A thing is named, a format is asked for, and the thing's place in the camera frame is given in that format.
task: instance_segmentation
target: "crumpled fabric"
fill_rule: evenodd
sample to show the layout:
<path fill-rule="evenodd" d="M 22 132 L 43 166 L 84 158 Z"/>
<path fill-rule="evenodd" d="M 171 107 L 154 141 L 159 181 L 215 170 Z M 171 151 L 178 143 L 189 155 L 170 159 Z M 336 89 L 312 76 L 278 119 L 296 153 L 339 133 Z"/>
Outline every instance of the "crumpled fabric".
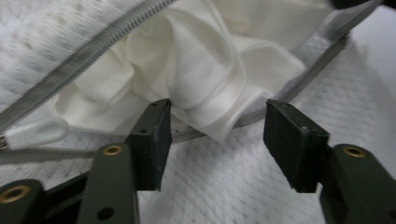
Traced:
<path fill-rule="evenodd" d="M 249 105 L 304 71 L 290 52 L 331 10 L 325 0 L 179 0 L 55 96 L 51 113 L 126 135 L 150 102 L 170 98 L 174 119 L 222 142 Z"/>

